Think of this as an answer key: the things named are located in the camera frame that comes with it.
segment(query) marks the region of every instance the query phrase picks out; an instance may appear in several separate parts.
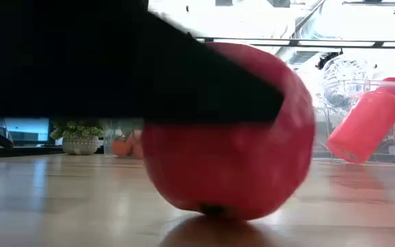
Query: red apple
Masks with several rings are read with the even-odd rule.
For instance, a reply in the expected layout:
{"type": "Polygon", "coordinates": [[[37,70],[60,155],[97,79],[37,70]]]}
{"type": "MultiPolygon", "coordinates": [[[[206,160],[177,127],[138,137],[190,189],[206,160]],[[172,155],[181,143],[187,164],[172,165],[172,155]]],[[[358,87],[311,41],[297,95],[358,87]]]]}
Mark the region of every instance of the red apple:
{"type": "Polygon", "coordinates": [[[311,96],[269,53],[240,44],[208,46],[285,94],[276,121],[147,123],[145,166],[161,196],[179,209],[236,220],[263,217],[292,195],[309,170],[315,133],[311,96]]]}

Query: wooden surface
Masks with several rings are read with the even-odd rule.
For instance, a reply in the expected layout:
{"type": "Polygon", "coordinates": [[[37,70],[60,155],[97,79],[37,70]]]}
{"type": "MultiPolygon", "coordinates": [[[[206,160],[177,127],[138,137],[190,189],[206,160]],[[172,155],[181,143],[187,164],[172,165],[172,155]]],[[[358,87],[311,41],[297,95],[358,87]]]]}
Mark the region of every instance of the wooden surface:
{"type": "Polygon", "coordinates": [[[0,246],[395,246],[395,166],[315,161],[274,214],[227,225],[179,211],[140,161],[0,158],[0,246]]]}

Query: clear plastic bin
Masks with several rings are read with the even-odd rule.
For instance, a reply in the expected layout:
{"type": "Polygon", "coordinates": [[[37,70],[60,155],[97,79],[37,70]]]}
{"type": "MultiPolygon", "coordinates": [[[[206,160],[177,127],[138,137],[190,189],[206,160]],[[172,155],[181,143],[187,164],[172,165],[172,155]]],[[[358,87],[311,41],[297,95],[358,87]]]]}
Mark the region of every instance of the clear plastic bin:
{"type": "Polygon", "coordinates": [[[104,125],[104,154],[107,157],[142,158],[140,119],[106,119],[104,125]]]}
{"type": "MultiPolygon", "coordinates": [[[[324,87],[320,96],[322,105],[315,106],[317,132],[313,149],[314,158],[339,160],[329,152],[327,139],[355,107],[361,95],[369,91],[375,91],[380,86],[383,89],[387,86],[389,89],[395,90],[395,82],[374,80],[338,81],[324,87]]],[[[382,110],[368,114],[379,115],[382,114],[382,110]]],[[[375,128],[377,124],[381,123],[372,121],[371,126],[364,126],[363,128],[369,131],[369,128],[375,128]]],[[[395,124],[386,133],[374,154],[368,159],[368,162],[395,163],[395,124]]]]}

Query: pink bottle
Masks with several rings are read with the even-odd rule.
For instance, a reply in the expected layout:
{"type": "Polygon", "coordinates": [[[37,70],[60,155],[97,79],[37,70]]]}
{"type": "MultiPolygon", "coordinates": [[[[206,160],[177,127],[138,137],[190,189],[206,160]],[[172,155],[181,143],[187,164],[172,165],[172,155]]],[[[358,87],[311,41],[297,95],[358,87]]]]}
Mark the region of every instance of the pink bottle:
{"type": "MultiPolygon", "coordinates": [[[[395,78],[384,81],[395,82],[395,78]]],[[[345,161],[366,162],[395,123],[395,86],[362,94],[327,139],[330,152],[345,161]]]]}

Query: red bottle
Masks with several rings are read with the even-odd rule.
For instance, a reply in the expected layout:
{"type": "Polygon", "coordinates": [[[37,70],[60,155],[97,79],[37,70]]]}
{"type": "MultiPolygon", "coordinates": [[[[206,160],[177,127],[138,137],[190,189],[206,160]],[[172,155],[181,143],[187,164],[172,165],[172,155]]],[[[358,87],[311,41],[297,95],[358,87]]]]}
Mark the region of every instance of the red bottle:
{"type": "Polygon", "coordinates": [[[311,162],[315,117],[301,79],[275,56],[247,45],[208,46],[278,86],[285,101],[274,123],[175,126],[145,124],[150,179],[179,209],[238,220],[277,210],[311,162]]]}
{"type": "MultiPolygon", "coordinates": [[[[384,81],[395,81],[386,78],[384,81]]],[[[395,86],[364,93],[327,139],[330,152],[345,161],[365,163],[395,123],[395,86]]]]}

